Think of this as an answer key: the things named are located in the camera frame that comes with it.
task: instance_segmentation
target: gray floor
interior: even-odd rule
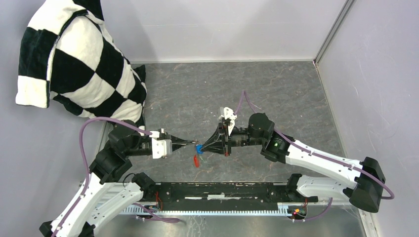
[[[235,109],[242,89],[266,112],[277,128],[312,147],[342,155],[339,138],[325,94],[311,62],[240,62],[150,64],[147,67],[148,130],[165,128],[185,139],[206,141],[217,126],[219,107]],[[247,126],[251,110],[246,103],[236,125]],[[129,172],[145,172],[155,181],[282,182],[292,173],[320,176],[310,170],[272,163],[260,155],[260,147],[233,148],[230,157],[204,154],[201,166],[193,163],[193,147],[176,151],[167,159],[131,158]],[[322,206],[310,207],[309,216]],[[293,224],[285,217],[181,216],[184,223],[142,223],[118,216],[101,231],[114,236],[364,236],[357,209],[334,206],[324,217]]]
[[[283,133],[312,147],[342,155],[322,85],[311,62],[237,62],[146,65],[148,130],[165,128],[177,137],[205,142],[217,127],[219,107],[236,109],[241,91],[266,112]],[[236,126],[247,126],[251,110],[244,102]],[[228,158],[203,154],[193,163],[193,147],[167,159],[131,158],[130,172],[145,172],[156,182],[286,181],[310,170],[272,163],[260,147],[233,148]]]

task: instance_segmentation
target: black and white checkered pillow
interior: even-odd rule
[[[113,44],[98,0],[47,0],[22,39],[16,103],[144,125],[145,67]]]

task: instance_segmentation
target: metal frame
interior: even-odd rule
[[[316,57],[314,58],[313,62],[318,64],[322,57],[324,56],[326,50],[328,49],[330,43],[332,42],[333,38],[335,37],[337,31],[339,30],[342,22],[348,15],[349,10],[351,9],[355,0],[346,0],[345,4],[343,5],[342,10],[340,10],[339,15],[337,16],[335,22],[333,23],[332,28],[330,29],[325,41],[323,42],[322,46],[320,47],[319,52],[317,53]]]
[[[361,222],[364,226],[365,234],[367,237],[381,236],[376,228],[375,218],[372,213],[359,209],[359,216],[361,217]]]

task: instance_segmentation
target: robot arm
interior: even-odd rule
[[[274,122],[266,114],[256,113],[249,118],[247,128],[234,127],[230,129],[232,119],[221,117],[215,133],[202,145],[197,146],[197,152],[219,153],[225,156],[231,154],[232,147],[261,145],[261,154],[272,162],[281,162],[311,169],[329,178],[294,177],[295,189],[304,197],[321,196],[339,199],[349,199],[349,202],[368,212],[378,212],[383,188],[371,178],[354,167],[362,169],[385,182],[384,174],[379,163],[370,157],[363,161],[335,156],[295,140],[285,135],[299,147],[311,153],[302,151],[297,146],[287,142],[274,131]],[[312,155],[313,153],[326,155],[332,159],[345,162],[351,166],[347,168],[333,161]]]
[[[54,232],[59,237],[94,236],[123,209],[141,200],[144,192],[147,192],[149,184],[144,179],[134,177],[123,190],[97,207],[103,196],[132,167],[128,156],[152,155],[153,158],[165,158],[173,151],[195,143],[171,136],[163,129],[152,131],[150,136],[141,136],[138,132],[120,125],[116,125],[108,137],[109,141],[89,167],[90,182],[85,194],[81,195],[86,185],[84,181],[64,211],[55,220],[41,225],[40,231],[43,236],[50,237]],[[80,201],[58,228],[59,223],[79,198]]]

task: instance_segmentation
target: red object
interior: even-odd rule
[[[159,197],[159,192],[156,192],[156,203],[159,204],[160,201],[160,211],[163,211],[163,201]]]
[[[195,163],[195,167],[199,167],[199,159],[197,155],[194,155],[194,163]]]

